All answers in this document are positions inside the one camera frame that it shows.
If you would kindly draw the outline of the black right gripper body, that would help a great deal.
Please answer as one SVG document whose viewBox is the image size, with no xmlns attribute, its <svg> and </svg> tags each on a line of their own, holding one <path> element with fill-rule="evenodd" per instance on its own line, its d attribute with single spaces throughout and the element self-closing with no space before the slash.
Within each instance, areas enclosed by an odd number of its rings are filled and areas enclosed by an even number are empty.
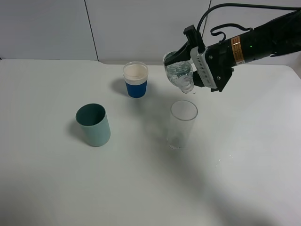
<svg viewBox="0 0 301 226">
<path fill-rule="evenodd" d="M 234 71 L 234 55 L 231 40 L 224 40 L 211 45 L 206 50 L 206 62 L 212 73 L 217 88 L 212 92 L 222 92 Z M 205 87 L 196 71 L 193 72 L 193 82 L 197 87 Z"/>
</svg>

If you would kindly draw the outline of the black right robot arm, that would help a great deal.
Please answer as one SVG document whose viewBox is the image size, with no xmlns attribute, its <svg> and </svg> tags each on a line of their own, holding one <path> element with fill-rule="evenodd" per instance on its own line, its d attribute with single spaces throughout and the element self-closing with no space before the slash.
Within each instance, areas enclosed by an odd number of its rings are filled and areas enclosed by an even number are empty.
<svg viewBox="0 0 301 226">
<path fill-rule="evenodd" d="M 192 60 L 196 71 L 194 85 L 221 92 L 230 80 L 234 67 L 265 57 L 278 57 L 301 49 L 301 13 L 294 11 L 273 19 L 256 28 L 244 28 L 228 23 L 211 29 L 212 36 L 224 35 L 225 27 L 235 27 L 243 34 L 205 46 L 193 25 L 185 28 L 187 42 L 171 56 L 164 59 L 164 66 Z"/>
</svg>

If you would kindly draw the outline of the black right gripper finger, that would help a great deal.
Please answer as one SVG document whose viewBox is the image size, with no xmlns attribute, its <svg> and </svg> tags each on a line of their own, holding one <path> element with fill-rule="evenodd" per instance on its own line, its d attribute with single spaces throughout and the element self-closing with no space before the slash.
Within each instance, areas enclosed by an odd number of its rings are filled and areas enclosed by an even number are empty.
<svg viewBox="0 0 301 226">
<path fill-rule="evenodd" d="M 190 51 L 190 44 L 189 42 L 186 42 L 178 51 L 166 54 L 163 59 L 163 66 L 169 66 L 183 61 L 190 61 Z"/>
</svg>

